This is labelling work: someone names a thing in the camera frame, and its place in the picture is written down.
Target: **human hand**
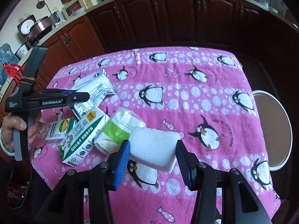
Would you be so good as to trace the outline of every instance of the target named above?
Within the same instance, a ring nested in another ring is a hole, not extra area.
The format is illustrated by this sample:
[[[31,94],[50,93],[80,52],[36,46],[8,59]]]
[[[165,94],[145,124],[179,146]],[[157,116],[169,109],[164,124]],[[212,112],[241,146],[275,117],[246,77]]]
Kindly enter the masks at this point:
[[[33,125],[28,130],[29,144],[33,143],[38,135],[38,132],[43,128],[42,122],[40,122],[41,112],[36,116]],[[26,122],[19,116],[9,115],[5,116],[2,123],[1,137],[2,143],[6,150],[9,152],[14,152],[13,145],[13,129],[25,130],[27,127]]]

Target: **blue gripper pad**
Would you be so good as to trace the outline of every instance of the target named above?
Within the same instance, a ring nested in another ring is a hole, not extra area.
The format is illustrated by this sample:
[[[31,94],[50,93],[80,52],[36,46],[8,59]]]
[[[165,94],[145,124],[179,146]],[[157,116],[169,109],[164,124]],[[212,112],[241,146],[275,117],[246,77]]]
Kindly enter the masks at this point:
[[[125,173],[127,171],[127,164],[129,161],[130,155],[130,142],[128,140],[123,140],[119,151],[116,154],[114,161],[117,161],[115,166],[115,173],[114,173],[114,182],[113,187],[115,190],[119,188],[122,184]]]
[[[184,184],[190,189],[196,179],[196,167],[192,161],[182,140],[178,140],[175,149],[175,156],[183,177]]]

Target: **green and white carton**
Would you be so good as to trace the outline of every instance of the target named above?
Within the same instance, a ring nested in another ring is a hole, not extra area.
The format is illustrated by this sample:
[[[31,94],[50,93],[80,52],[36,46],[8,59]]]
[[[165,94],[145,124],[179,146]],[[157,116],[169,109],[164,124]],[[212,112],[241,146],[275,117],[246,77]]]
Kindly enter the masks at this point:
[[[94,137],[101,131],[109,116],[98,107],[93,107],[76,123],[58,146],[63,163],[76,167],[94,148]]]

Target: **white sponge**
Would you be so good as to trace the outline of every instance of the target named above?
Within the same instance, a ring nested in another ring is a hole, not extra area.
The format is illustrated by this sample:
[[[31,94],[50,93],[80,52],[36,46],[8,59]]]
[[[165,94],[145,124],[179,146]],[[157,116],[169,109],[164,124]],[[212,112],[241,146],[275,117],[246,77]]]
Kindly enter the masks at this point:
[[[130,159],[148,167],[171,173],[176,162],[177,132],[135,127],[129,136]]]

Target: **wall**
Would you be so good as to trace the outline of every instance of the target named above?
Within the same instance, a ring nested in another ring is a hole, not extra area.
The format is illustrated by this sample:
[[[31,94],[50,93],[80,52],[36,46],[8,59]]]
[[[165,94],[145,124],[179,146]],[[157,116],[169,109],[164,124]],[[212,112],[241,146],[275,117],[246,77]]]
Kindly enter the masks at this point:
[[[12,51],[15,53],[26,39],[18,32],[18,20],[20,18],[26,18],[31,14],[35,16],[36,20],[44,16],[50,16],[50,12],[46,6],[44,6],[42,9],[36,8],[37,2],[37,0],[21,0],[17,4],[0,32],[0,46],[2,46],[4,43],[8,43],[10,44]],[[53,12],[53,9],[56,7],[61,11],[63,7],[60,0],[45,0],[45,2],[48,4],[51,12]]]

